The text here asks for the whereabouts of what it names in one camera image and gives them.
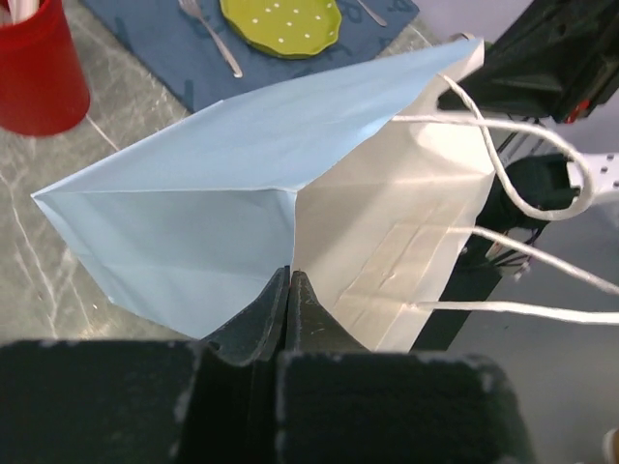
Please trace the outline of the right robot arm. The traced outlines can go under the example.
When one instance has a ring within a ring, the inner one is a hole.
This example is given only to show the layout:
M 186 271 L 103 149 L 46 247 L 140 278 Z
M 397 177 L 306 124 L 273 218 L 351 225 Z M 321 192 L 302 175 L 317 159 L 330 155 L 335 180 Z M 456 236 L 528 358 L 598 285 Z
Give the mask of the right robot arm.
M 534 1 L 486 47 L 483 66 L 461 87 L 481 110 L 536 126 L 583 120 L 618 90 L 618 4 L 615 1 Z M 582 198 L 559 151 L 511 162 L 506 176 L 529 205 L 524 213 L 498 180 L 476 218 L 492 232 L 524 229 L 532 246 L 549 223 Z

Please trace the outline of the silver spoon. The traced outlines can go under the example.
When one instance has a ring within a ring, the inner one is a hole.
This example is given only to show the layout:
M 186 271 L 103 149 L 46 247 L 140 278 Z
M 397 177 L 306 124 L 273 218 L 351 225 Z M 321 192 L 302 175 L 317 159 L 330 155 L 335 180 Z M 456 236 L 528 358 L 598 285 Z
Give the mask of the silver spoon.
M 363 0 L 357 0 L 357 3 L 380 27 L 386 27 L 388 25 L 387 21 L 373 11 Z

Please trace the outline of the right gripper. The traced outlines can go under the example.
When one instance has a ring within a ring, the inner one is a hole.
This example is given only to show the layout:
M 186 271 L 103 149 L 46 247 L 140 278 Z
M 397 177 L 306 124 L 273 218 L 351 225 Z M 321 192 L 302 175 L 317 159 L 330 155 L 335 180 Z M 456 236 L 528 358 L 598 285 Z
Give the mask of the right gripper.
M 532 2 L 459 85 L 488 112 L 589 116 L 618 89 L 618 3 Z

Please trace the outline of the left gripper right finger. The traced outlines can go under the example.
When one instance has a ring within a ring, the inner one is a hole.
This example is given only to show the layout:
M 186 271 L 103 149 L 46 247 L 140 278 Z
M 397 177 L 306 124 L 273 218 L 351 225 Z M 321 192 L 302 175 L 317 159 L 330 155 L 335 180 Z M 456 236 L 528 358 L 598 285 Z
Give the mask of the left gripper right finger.
M 275 385 L 279 463 L 531 463 L 513 386 L 491 359 L 372 353 L 293 275 Z

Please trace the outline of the yellow dotted plate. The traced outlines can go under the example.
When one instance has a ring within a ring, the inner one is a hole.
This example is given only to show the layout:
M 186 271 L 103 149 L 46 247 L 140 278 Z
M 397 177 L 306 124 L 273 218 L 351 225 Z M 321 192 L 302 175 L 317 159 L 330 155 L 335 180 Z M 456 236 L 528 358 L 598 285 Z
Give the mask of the yellow dotted plate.
M 310 58 L 339 39 L 342 15 L 335 1 L 221 0 L 220 7 L 239 37 L 278 58 Z

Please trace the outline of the silver fork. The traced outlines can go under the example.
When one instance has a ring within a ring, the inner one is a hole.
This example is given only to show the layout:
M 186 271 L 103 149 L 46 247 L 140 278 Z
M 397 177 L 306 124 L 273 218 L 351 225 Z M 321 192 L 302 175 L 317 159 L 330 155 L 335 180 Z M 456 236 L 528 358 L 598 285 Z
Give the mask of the silver fork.
M 221 53 L 223 59 L 225 60 L 225 62 L 228 64 L 228 66 L 232 70 L 233 76 L 235 78 L 242 78 L 244 76 L 244 73 L 243 73 L 241 66 L 235 59 L 232 52 L 228 49 L 226 44 L 222 41 L 220 36 L 217 34 L 217 32 L 211 27 L 207 19 L 203 16 L 201 8 L 198 5 L 198 2 L 196 0 L 179 0 L 178 3 L 179 3 L 181 10 L 185 14 L 193 17 L 194 19 L 197 19 L 204 26 L 204 28 L 207 30 L 207 32 L 209 33 L 209 35 L 215 42 L 215 45 L 217 49 L 219 50 L 219 52 Z

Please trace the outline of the white wrapped straws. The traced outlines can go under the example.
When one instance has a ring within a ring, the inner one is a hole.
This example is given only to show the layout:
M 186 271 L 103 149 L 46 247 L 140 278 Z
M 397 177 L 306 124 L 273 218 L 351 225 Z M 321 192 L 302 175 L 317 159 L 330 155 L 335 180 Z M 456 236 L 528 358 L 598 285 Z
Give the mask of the white wrapped straws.
M 8 8 L 12 23 L 19 23 L 32 17 L 40 7 L 39 0 L 9 0 Z

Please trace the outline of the light blue paper bag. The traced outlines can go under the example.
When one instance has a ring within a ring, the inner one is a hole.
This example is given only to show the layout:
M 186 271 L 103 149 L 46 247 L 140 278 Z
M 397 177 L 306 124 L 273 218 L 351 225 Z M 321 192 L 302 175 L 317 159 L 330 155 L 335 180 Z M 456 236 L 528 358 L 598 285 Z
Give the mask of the light blue paper bag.
M 194 338 L 256 299 L 276 269 L 305 272 L 372 351 L 410 349 L 468 239 L 618 288 L 476 223 L 495 180 L 524 213 L 511 162 L 553 150 L 582 198 L 593 160 L 551 130 L 485 118 L 459 82 L 484 62 L 460 40 L 217 102 L 33 194 L 112 303 Z

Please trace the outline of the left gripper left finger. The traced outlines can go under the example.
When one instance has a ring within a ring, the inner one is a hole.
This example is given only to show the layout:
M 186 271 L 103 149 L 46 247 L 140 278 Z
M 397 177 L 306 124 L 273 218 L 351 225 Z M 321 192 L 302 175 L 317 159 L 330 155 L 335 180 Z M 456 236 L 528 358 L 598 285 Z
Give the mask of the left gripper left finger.
M 5 463 L 269 463 L 290 272 L 202 340 L 1 347 Z

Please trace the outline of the red straw holder cup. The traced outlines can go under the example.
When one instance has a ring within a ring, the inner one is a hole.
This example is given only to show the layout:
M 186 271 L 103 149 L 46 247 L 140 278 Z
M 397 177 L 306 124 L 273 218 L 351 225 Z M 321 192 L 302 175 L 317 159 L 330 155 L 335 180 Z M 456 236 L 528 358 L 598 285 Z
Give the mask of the red straw holder cup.
M 50 136 L 78 125 L 90 93 L 63 4 L 42 1 L 28 19 L 1 26 L 1 127 Z

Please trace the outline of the blue letter-print cloth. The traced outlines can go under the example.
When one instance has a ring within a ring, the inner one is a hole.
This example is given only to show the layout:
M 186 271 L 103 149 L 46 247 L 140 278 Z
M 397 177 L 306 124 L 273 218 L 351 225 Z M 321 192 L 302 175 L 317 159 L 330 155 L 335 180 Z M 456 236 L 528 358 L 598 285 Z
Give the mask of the blue letter-print cloth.
M 338 42 L 316 57 L 284 60 L 250 47 L 226 23 L 218 5 L 205 1 L 206 19 L 241 65 L 244 75 L 236 78 L 207 30 L 175 1 L 87 1 L 84 5 L 191 112 L 285 80 L 371 60 L 419 13 L 411 1 L 369 1 L 368 7 L 387 22 L 381 27 L 362 5 L 340 1 Z

